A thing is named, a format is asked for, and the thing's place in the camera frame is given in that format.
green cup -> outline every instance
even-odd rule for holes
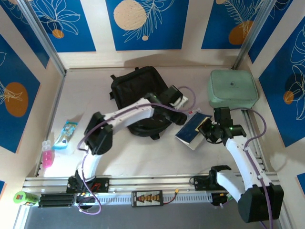
[[[20,191],[14,196],[14,203],[19,205],[33,206],[34,204],[37,204],[38,201],[39,197],[37,195],[28,192]]]

blue toothpaste tube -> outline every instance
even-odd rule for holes
[[[61,130],[61,134],[57,138],[56,142],[54,143],[52,149],[59,150],[59,149],[66,149],[68,147],[68,142],[70,141],[75,128],[77,127],[78,123],[73,122],[66,122]]]

white floor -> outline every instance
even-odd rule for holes
[[[212,115],[213,109],[208,104],[207,82],[214,68],[204,67],[160,67],[157,68],[168,86],[189,86],[197,97],[196,107],[205,114]],[[61,99],[51,130],[51,141],[57,138],[67,120],[78,121],[79,125],[69,142],[65,155],[55,153],[54,163],[50,168],[40,170],[43,177],[69,177],[74,175],[83,153],[76,150],[76,145],[83,137],[83,132],[93,113],[102,114],[117,110],[109,92],[112,79],[110,75],[121,76],[133,71],[128,68],[68,71]],[[192,94],[183,89],[190,101]],[[244,118],[240,111],[231,113],[234,124],[241,124],[247,132]],[[97,175],[132,176],[132,175],[174,175],[197,174],[208,172],[211,166],[228,165],[233,171],[237,166],[226,148],[203,142],[192,151],[174,135],[181,127],[171,125],[157,141],[149,137],[136,137],[124,129],[113,138],[113,147],[107,152],[97,169]]]

black backpack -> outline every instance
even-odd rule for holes
[[[164,80],[154,67],[135,68],[135,71],[124,76],[111,75],[110,99],[115,99],[119,109],[127,107],[147,93],[160,95],[168,89]],[[159,133],[171,124],[162,115],[154,114],[151,118],[140,120],[130,126],[129,131],[136,136],[151,137],[152,140],[160,138]]]

mint green case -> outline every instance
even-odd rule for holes
[[[208,98],[214,108],[251,108],[258,100],[258,93],[251,73],[213,70],[208,83]]]

